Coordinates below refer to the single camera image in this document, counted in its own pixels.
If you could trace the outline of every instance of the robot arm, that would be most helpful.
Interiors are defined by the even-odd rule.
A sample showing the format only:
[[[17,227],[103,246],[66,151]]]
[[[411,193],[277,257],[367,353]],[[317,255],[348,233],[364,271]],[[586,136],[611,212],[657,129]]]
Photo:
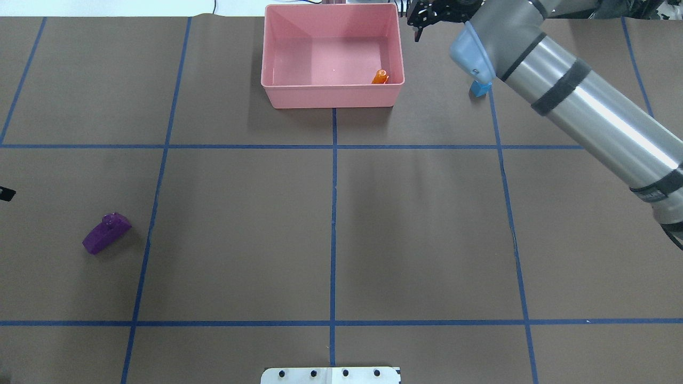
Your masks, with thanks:
[[[487,0],[479,8],[469,0],[433,0],[429,12],[448,3],[446,18],[454,17],[455,5],[476,7],[451,58],[480,83],[499,77],[650,203],[672,240],[671,234],[683,238],[683,141],[541,31],[560,2]],[[429,21],[412,17],[425,3],[413,2],[409,24]]]

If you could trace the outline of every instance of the plastic container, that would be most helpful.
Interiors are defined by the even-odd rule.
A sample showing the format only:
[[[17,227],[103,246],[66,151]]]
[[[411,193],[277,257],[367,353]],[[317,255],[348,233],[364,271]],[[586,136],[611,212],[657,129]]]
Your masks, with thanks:
[[[372,84],[380,69],[389,81]],[[403,83],[394,4],[266,7],[261,85],[273,107],[390,107]]]

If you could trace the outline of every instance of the white metal plate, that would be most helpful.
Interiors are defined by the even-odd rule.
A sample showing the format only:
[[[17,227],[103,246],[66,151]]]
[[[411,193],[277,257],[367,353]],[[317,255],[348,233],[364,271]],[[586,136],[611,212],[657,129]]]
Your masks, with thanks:
[[[261,384],[400,384],[393,367],[269,368]]]

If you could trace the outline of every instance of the black cable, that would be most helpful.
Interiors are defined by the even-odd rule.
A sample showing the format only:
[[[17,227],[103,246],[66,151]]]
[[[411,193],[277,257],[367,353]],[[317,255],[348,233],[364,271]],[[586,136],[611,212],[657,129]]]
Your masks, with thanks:
[[[671,241],[673,241],[673,244],[675,244],[676,247],[678,247],[678,249],[683,251],[683,244],[681,244],[681,242],[671,232],[667,231],[664,228],[662,228],[662,229],[664,230],[664,233],[667,234],[669,239],[671,239]]]

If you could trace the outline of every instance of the blue joint cap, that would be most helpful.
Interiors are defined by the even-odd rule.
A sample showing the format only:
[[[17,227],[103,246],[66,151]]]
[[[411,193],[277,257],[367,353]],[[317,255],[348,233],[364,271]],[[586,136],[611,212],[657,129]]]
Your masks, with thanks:
[[[482,97],[483,95],[488,93],[492,86],[493,83],[491,83],[490,81],[486,84],[482,84],[479,81],[474,80],[472,86],[470,87],[470,91],[472,91],[472,94],[474,96]]]
[[[481,84],[490,83],[496,77],[496,70],[488,58],[486,49],[469,21],[451,44],[450,54],[451,59],[459,67]]]

